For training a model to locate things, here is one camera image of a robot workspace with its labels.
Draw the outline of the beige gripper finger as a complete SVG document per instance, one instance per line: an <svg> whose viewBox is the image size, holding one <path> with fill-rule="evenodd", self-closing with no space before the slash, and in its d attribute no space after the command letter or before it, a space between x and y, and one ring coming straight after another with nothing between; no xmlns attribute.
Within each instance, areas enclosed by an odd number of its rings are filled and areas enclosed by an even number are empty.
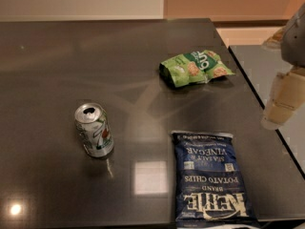
<svg viewBox="0 0 305 229"><path fill-rule="evenodd" d="M283 126L305 102L305 68L293 66L275 76L261 124L267 130Z"/></svg>

